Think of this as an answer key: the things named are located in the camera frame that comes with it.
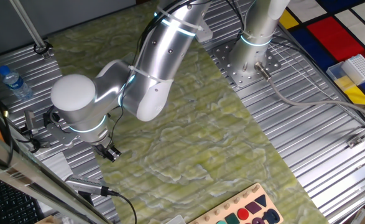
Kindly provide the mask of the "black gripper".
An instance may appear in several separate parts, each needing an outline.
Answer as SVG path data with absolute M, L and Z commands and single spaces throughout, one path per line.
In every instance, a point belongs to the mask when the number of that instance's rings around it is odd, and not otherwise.
M 105 158 L 109 159 L 111 162 L 116 160 L 122 153 L 113 146 L 112 140 L 105 139 L 102 142 L 95 142 L 93 148 L 97 153 L 104 153 Z

